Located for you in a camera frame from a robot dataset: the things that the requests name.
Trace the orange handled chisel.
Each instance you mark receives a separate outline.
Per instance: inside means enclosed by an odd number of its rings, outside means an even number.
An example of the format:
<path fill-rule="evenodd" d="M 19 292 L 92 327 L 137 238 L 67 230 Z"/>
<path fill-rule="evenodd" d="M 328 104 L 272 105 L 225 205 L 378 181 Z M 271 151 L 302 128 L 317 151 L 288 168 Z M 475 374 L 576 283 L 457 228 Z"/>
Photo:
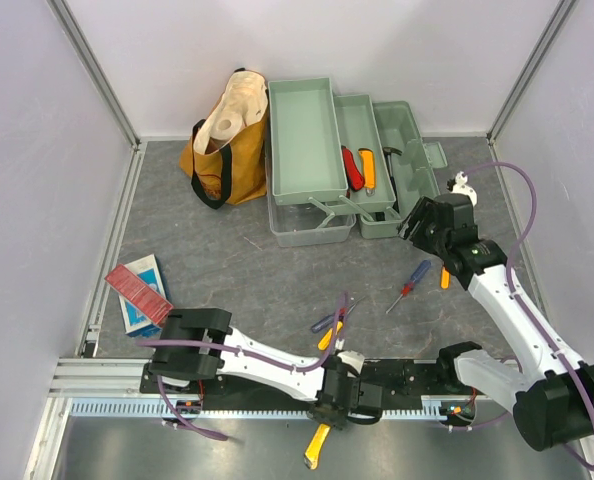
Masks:
<path fill-rule="evenodd" d="M 444 290 L 448 289 L 450 286 L 450 273 L 448 272 L 448 270 L 443 267 L 441 269 L 441 276 L 440 276 L 440 287 Z"/>

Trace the black hammer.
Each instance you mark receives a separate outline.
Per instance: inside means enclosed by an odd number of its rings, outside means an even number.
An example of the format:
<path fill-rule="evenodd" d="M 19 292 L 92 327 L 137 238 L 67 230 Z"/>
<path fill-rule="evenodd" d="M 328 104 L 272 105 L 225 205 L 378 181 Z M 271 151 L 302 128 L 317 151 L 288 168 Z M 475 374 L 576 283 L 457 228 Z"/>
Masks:
<path fill-rule="evenodd" d="M 403 152 L 395 147 L 383 147 L 382 152 L 386 161 L 387 171 L 390 179 L 391 186 L 393 188 L 393 192 L 395 194 L 395 201 L 392 205 L 392 208 L 395 212 L 399 213 L 399 202 L 398 202 L 398 190 L 397 190 L 397 183 L 395 179 L 395 170 L 394 165 L 396 162 L 393 160 L 395 156 L 401 157 Z"/>

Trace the red handled pliers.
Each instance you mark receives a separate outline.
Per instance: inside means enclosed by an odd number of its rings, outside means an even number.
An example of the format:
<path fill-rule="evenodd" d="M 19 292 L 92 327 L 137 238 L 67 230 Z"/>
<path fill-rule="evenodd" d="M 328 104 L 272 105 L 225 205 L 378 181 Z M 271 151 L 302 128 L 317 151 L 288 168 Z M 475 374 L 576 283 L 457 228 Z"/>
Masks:
<path fill-rule="evenodd" d="M 348 186 L 351 191 L 358 192 L 364 188 L 363 174 L 357 167 L 353 152 L 344 145 L 341 146 L 341 151 Z"/>

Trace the orange utility knife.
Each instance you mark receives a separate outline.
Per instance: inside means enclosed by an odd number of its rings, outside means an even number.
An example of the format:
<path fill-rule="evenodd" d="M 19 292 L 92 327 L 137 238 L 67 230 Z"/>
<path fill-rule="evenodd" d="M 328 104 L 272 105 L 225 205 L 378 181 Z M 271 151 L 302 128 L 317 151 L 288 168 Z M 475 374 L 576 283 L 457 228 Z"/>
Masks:
<path fill-rule="evenodd" d="M 375 154 L 371 149 L 360 148 L 358 150 L 362 160 L 364 189 L 367 196 L 373 196 L 376 188 Z"/>

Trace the yellow utility knife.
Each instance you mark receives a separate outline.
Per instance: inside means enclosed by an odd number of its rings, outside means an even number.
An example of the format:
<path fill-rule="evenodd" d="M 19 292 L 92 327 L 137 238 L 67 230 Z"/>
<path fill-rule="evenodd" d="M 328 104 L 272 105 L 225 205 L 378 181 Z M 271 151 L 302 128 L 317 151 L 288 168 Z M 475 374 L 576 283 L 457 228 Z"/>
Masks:
<path fill-rule="evenodd" d="M 330 431 L 331 427 L 329 425 L 320 424 L 306 447 L 303 459 L 309 470 L 318 468 L 321 451 Z"/>

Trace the yellow handled screwdriver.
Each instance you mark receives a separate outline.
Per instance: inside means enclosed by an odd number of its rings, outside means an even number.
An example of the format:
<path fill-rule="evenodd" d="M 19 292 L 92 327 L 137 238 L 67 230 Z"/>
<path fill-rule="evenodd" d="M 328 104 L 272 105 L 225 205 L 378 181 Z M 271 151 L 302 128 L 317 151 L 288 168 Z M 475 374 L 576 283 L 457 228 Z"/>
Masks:
<path fill-rule="evenodd" d="M 324 336 L 321 338 L 321 340 L 317 344 L 317 348 L 320 351 L 325 351 L 329 347 L 331 340 L 333 338 L 333 335 L 338 334 L 342 328 L 343 328 L 342 321 L 338 321 L 334 327 L 329 328 L 328 331 L 324 334 Z"/>

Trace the green toolbox with clear lid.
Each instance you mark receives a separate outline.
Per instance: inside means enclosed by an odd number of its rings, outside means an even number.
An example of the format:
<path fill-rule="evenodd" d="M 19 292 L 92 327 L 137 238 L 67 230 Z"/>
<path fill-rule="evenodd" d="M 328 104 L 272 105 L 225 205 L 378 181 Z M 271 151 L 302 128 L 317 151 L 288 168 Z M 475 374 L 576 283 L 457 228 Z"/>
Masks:
<path fill-rule="evenodd" d="M 394 237 L 447 165 L 405 101 L 336 95 L 328 78 L 272 81 L 266 172 L 270 230 L 282 247 Z"/>

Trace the blue handled small screwdriver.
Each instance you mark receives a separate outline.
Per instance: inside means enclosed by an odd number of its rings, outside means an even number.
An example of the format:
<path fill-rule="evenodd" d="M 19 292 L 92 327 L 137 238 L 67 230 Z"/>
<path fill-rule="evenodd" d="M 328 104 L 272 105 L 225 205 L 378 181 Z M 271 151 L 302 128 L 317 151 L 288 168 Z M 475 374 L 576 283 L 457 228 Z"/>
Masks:
<path fill-rule="evenodd" d="M 432 263 L 429 259 L 423 260 L 415 271 L 410 275 L 408 280 L 405 282 L 404 286 L 402 287 L 399 296 L 396 300 L 387 308 L 385 314 L 388 315 L 396 306 L 397 304 L 406 297 L 415 287 L 416 285 L 424 278 L 427 272 L 430 270 Z"/>

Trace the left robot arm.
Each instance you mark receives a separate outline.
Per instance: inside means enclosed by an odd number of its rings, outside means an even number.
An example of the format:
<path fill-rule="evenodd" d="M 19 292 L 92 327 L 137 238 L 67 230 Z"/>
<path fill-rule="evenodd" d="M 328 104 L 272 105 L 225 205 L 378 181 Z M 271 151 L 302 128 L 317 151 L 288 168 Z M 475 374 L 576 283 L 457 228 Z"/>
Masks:
<path fill-rule="evenodd" d="M 230 326 L 230 314 L 223 310 L 178 313 L 158 339 L 138 342 L 154 350 L 149 371 L 173 391 L 187 392 L 196 382 L 232 376 L 307 404 L 311 418 L 333 428 L 381 420 L 382 388 L 362 381 L 365 357 L 343 349 L 346 308 L 335 312 L 319 357 L 293 355 L 251 339 Z"/>

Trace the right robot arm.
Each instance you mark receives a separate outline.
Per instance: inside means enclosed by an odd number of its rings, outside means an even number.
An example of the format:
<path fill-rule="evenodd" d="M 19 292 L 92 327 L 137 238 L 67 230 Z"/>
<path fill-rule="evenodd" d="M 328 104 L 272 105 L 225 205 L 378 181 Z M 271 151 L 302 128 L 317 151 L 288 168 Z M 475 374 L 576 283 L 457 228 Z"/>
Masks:
<path fill-rule="evenodd" d="M 420 198 L 400 228 L 401 238 L 438 257 L 489 314 L 519 364 L 509 367 L 482 348 L 445 349 L 435 381 L 454 394 L 470 386 L 508 411 L 536 451 L 594 436 L 594 364 L 558 335 L 526 295 L 507 256 L 482 239 L 474 206 L 463 194 Z"/>

